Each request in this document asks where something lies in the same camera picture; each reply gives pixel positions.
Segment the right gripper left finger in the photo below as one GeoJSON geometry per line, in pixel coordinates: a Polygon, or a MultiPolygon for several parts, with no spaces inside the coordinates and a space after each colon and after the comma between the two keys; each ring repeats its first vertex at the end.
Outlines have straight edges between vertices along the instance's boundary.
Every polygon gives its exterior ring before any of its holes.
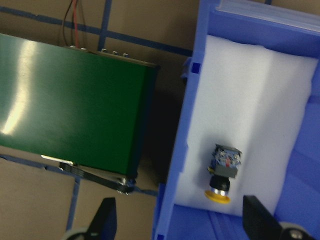
{"type": "Polygon", "coordinates": [[[104,198],[88,227],[68,230],[63,240],[114,240],[117,233],[117,207],[114,197],[104,198]]]}

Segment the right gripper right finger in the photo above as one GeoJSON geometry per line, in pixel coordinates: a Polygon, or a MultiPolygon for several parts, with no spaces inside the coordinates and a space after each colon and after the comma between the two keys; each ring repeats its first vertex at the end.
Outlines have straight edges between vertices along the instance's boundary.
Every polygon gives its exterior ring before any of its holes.
{"type": "Polygon", "coordinates": [[[278,222],[254,195],[243,196],[242,226],[250,240],[313,240],[302,226],[278,222]]]}

